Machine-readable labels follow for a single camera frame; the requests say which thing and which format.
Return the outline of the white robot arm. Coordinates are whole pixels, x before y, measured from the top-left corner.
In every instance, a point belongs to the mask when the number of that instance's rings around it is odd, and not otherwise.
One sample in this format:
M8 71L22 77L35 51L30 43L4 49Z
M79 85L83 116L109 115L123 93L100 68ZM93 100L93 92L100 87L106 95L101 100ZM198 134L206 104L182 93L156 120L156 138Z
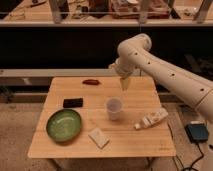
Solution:
M112 66L124 79L135 68L143 70L208 121L209 138L201 171L213 171L213 81L152 55L151 46L151 38L146 34L122 41L117 48L119 57Z

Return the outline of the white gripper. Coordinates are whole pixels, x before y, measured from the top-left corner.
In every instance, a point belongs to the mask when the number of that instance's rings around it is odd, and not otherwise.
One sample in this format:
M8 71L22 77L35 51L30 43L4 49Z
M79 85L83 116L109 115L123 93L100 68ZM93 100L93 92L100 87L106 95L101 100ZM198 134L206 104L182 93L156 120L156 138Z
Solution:
M113 70L121 79L121 88L123 91L129 87L129 77L139 76L140 70L132 64L125 63L120 59L116 59L113 63L108 66L109 70Z

